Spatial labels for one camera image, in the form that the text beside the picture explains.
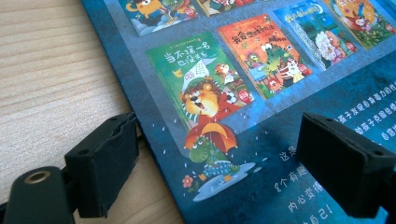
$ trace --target book title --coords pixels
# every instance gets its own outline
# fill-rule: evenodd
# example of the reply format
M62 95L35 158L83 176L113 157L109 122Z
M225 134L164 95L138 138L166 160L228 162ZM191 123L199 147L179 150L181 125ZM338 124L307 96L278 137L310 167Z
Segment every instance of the book title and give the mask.
M247 40L247 39L252 38L256 35L259 35L263 32L271 31L271 30L275 30L275 27L273 25L264 26L264 27L258 25L256 27L254 27L253 30L250 30L247 32L239 32L238 35L233 35L232 40L235 44L239 44L243 40Z
M320 8L318 6L312 6L312 7L309 7L307 10L300 10L295 13L289 14L289 15L285 16L285 21L292 22L292 21L295 21L299 17L304 17L306 15L310 15L315 12L320 12Z
M187 45L184 49L176 49L172 53L165 53L164 57L168 63L177 63L179 66L184 66L189 63L197 63L201 59L207 57L205 51L210 49L207 42L202 42L199 46Z

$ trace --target green book cover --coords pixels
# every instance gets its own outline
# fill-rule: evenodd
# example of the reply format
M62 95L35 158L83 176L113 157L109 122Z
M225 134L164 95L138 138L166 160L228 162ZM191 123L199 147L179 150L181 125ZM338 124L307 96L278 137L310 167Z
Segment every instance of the green book cover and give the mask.
M149 49L147 55L187 131L219 123L254 100L210 32Z

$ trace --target black clamp arm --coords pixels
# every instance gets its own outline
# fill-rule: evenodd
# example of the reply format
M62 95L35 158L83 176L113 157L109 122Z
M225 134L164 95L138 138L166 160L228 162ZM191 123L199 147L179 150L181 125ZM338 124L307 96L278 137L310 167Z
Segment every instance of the black clamp arm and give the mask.
M333 119L305 113L297 157L349 216L375 217L382 206L388 223L396 223L395 154Z
M76 209L106 217L138 156L135 122L134 113L108 119L64 156L62 171L42 167L17 178L4 223L74 223Z

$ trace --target cartoon flower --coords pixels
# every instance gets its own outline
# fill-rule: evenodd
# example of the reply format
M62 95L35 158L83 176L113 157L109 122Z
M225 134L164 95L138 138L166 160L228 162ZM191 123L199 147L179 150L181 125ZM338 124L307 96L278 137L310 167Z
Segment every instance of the cartoon flower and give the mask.
M189 188L192 185L192 178L189 175L184 176L184 179L182 180L183 182L183 187L184 188Z

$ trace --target umbrella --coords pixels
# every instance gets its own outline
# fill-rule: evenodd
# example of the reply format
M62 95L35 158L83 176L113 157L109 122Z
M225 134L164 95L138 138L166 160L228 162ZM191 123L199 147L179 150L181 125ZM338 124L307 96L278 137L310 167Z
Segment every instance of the umbrella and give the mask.
M236 147L236 139L233 132L225 125L219 123L198 124L187 134L184 147L192 149L197 137L207 137L220 151L227 153L232 147Z

